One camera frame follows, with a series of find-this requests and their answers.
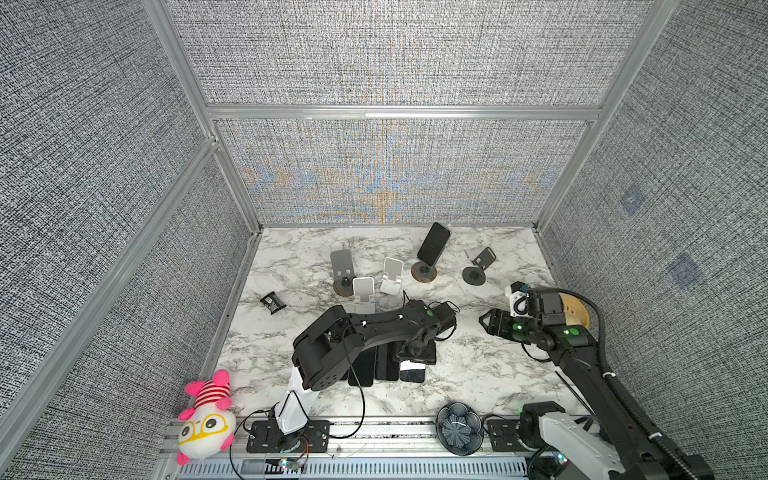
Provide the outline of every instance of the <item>plush toy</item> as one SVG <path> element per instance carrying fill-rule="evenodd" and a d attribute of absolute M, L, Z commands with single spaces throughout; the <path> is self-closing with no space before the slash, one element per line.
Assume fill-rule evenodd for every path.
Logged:
<path fill-rule="evenodd" d="M 206 458 L 229 448 L 235 440 L 235 415 L 228 410 L 230 374 L 219 370 L 207 382 L 192 382 L 184 391 L 195 397 L 194 408 L 179 415 L 184 422 L 179 434 L 179 455 L 176 463 L 186 465 L 191 458 Z"/>

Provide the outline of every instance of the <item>pink plush foot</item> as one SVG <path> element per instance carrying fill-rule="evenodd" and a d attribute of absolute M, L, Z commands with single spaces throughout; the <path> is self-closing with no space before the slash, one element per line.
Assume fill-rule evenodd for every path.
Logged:
<path fill-rule="evenodd" d="M 212 378 L 215 386 L 225 386 L 230 382 L 230 374 L 226 370 L 219 370 Z"/>
<path fill-rule="evenodd" d="M 231 406 L 232 406 L 232 399 L 230 397 L 218 399 L 216 401 L 216 408 L 218 408 L 219 410 L 226 410 Z"/>
<path fill-rule="evenodd" d="M 235 441 L 235 434 L 230 433 L 230 436 L 227 437 L 226 440 L 224 440 L 224 443 L 221 444 L 221 449 L 226 450 L 232 445 L 232 442 Z"/>
<path fill-rule="evenodd" d="M 179 414 L 179 420 L 181 420 L 182 422 L 186 422 L 187 420 L 192 418 L 192 415 L 194 415 L 194 409 L 186 409 Z"/>
<path fill-rule="evenodd" d="M 187 386 L 184 387 L 184 391 L 187 395 L 197 396 L 197 394 L 200 393 L 200 390 L 203 389 L 203 385 L 205 385 L 205 382 L 188 383 Z"/>
<path fill-rule="evenodd" d="M 189 462 L 190 462 L 190 458 L 187 457 L 185 454 L 179 452 L 179 455 L 176 455 L 176 463 L 177 464 L 179 464 L 179 465 L 186 465 Z"/>

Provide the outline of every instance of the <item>marble table surface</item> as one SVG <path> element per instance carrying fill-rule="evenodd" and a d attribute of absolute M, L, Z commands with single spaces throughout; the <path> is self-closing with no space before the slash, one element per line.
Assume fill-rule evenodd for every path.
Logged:
<path fill-rule="evenodd" d="M 357 276 L 376 279 L 377 312 L 402 305 L 402 295 L 378 291 L 385 257 L 403 260 L 403 289 L 426 303 L 451 300 L 461 308 L 453 337 L 437 345 L 436 366 L 423 384 L 377 382 L 365 389 L 366 416 L 434 415 L 449 401 L 462 401 L 480 413 L 513 415 L 523 404 L 554 400 L 567 412 L 585 409 L 555 375 L 551 363 L 529 359 L 517 343 L 492 337 L 478 324 L 491 308 L 509 309 L 504 287 L 516 280 L 533 286 L 554 284 L 529 228 L 453 227 L 431 283 L 416 282 L 410 267 L 429 231 L 425 227 L 267 228 L 250 268 L 218 368 L 231 374 L 233 409 L 247 414 L 280 400 L 290 376 L 293 340 L 333 305 L 354 312 L 353 297 L 333 292 L 330 253 L 352 251 Z M 486 246 L 497 255 L 482 286 L 468 285 L 462 270 Z M 275 291 L 287 307 L 275 315 L 259 300 Z M 546 354 L 529 348 L 538 358 Z M 359 416 L 360 393 L 346 382 L 323 390 L 311 416 Z"/>

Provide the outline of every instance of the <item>white and black object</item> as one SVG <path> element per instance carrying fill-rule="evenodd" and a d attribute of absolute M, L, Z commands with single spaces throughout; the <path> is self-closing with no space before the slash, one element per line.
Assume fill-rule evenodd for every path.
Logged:
<path fill-rule="evenodd" d="M 475 266 L 468 266 L 462 272 L 464 281 L 470 285 L 482 285 L 485 283 L 485 269 L 491 266 L 491 263 L 494 263 L 495 261 L 496 254 L 493 253 L 491 247 L 486 247 L 472 261 Z"/>
<path fill-rule="evenodd" d="M 411 267 L 411 275 L 413 275 L 414 280 L 422 283 L 429 283 L 437 277 L 435 264 L 440 258 L 450 237 L 450 230 L 440 223 L 434 222 L 432 224 L 432 228 L 429 229 L 429 233 L 427 233 L 424 243 L 422 243 L 419 252 L 416 254 L 416 257 L 420 261 L 414 263 Z"/>
<path fill-rule="evenodd" d="M 355 310 L 359 315 L 376 313 L 376 288 L 372 276 L 361 276 L 352 281 Z"/>
<path fill-rule="evenodd" d="M 384 276 L 382 285 L 379 287 L 381 293 L 387 295 L 399 295 L 402 289 L 402 269 L 405 264 L 402 260 L 386 257 L 384 259 Z"/>
<path fill-rule="evenodd" d="M 286 304 L 277 298 L 277 294 L 274 292 L 270 292 L 265 295 L 265 297 L 262 298 L 260 302 L 266 305 L 268 309 L 270 309 L 270 315 L 274 315 L 286 307 Z"/>
<path fill-rule="evenodd" d="M 331 268 L 333 268 L 333 291 L 339 296 L 352 296 L 354 293 L 352 281 L 355 279 L 352 252 L 349 250 L 331 252 Z"/>

